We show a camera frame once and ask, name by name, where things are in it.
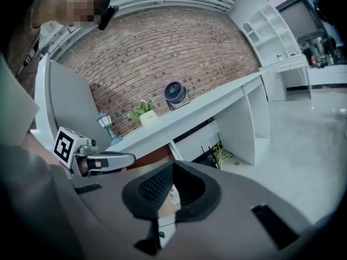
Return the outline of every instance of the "small desk fan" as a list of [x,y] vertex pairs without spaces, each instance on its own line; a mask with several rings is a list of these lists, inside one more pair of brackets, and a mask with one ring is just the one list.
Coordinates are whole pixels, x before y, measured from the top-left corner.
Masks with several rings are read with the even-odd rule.
[[163,96],[171,111],[181,108],[191,101],[187,89],[180,82],[168,84],[163,91]]

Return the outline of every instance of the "white flower pot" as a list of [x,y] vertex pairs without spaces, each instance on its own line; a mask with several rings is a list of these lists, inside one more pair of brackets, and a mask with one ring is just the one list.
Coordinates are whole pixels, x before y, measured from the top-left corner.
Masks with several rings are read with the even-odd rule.
[[140,121],[143,126],[149,125],[157,119],[158,119],[158,116],[153,110],[147,113],[144,113],[143,115],[140,116]]

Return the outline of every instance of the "lamp base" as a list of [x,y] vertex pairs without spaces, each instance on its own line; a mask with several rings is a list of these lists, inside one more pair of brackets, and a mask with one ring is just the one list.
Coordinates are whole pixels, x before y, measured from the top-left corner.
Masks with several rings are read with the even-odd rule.
[[123,138],[114,138],[111,141],[111,146],[116,145],[117,143],[119,143],[120,141],[123,141]]

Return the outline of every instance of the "white bookshelf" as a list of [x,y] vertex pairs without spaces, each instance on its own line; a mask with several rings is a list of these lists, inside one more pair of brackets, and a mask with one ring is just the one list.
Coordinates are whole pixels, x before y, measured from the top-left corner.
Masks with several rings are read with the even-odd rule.
[[253,45],[263,66],[301,54],[300,48],[281,15],[266,4],[244,22],[243,31]]

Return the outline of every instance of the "glossy floor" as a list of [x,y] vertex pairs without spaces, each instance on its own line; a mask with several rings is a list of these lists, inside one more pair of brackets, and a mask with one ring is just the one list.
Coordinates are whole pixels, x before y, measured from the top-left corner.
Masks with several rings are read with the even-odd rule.
[[256,180],[301,211],[310,222],[331,213],[346,187],[347,89],[293,93],[269,103],[271,141],[255,166],[233,157],[224,171]]

